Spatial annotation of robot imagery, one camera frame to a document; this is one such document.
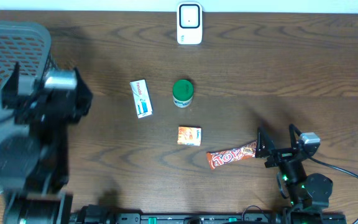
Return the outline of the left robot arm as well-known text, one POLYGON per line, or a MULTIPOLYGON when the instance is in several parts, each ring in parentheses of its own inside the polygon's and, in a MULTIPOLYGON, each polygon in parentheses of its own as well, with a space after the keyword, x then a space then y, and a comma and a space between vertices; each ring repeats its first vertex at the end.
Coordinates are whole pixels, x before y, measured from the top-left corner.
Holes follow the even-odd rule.
POLYGON ((71 223, 68 183, 68 126, 91 108, 93 94, 72 70, 51 69, 21 93, 20 68, 1 88, 0 191, 6 200, 3 223, 71 223))

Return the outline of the small orange box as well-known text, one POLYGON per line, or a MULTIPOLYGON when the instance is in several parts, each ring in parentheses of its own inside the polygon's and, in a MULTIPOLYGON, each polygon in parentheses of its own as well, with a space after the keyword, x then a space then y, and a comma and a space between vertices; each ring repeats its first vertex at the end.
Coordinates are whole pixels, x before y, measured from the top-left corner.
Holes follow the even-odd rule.
POLYGON ((194 127, 178 127, 177 144, 188 146, 201 146, 202 129, 194 127))

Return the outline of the green lidded jar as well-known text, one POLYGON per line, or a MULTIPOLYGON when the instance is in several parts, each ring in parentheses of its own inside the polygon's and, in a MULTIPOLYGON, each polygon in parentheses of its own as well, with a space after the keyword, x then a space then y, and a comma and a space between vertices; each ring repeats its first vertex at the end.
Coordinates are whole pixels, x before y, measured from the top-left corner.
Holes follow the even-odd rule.
POLYGON ((193 100, 194 87, 188 80, 178 80, 173 85, 173 102, 179 108, 186 108, 193 100))

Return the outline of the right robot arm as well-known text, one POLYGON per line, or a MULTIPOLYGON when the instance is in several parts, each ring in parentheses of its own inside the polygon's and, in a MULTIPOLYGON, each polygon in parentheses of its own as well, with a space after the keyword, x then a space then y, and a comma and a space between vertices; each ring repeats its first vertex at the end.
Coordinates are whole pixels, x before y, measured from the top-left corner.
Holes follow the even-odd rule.
POLYGON ((277 182, 283 198, 291 206, 283 209, 275 223, 323 223, 323 209, 329 207, 333 182, 323 174, 308 175, 302 162, 313 156, 320 146, 315 133, 303 133, 289 125, 291 146, 278 149, 267 132, 257 129, 256 158, 265 158, 265 167, 278 167, 277 182))

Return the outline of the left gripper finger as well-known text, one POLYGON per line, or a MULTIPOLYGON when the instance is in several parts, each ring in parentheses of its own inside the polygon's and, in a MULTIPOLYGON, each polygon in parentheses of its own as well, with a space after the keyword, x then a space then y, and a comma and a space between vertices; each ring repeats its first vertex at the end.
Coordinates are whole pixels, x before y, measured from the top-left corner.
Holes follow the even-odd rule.
POLYGON ((74 71, 77 79, 74 120, 80 120, 89 113, 93 94, 81 78, 79 70, 74 68, 74 71))
POLYGON ((2 99, 9 100, 11 98, 15 98, 18 95, 19 75, 20 65, 18 62, 16 62, 11 76, 2 88, 2 99))

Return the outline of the orange Top candy bar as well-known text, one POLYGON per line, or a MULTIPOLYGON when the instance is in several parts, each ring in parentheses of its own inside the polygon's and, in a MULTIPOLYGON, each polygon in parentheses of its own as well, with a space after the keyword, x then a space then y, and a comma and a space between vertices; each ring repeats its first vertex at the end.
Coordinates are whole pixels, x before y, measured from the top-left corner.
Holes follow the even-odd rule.
POLYGON ((207 152, 206 158, 210 168, 213 170, 225 164, 241 161, 255 157, 255 150, 257 149, 257 141, 252 141, 241 147, 227 149, 217 152, 207 152))

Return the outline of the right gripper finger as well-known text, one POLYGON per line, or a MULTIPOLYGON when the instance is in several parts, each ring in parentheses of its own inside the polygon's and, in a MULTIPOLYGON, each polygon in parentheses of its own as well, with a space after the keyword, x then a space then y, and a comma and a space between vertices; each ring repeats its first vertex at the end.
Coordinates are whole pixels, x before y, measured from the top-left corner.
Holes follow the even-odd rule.
POLYGON ((263 127, 257 128, 257 148, 255 150, 256 158, 265 158, 273 154, 275 149, 273 141, 270 139, 263 127))
POLYGON ((302 132, 294 124, 289 125, 289 132, 290 132, 291 147, 292 148, 297 148, 298 147, 298 140, 297 140, 295 135, 300 137, 302 132))

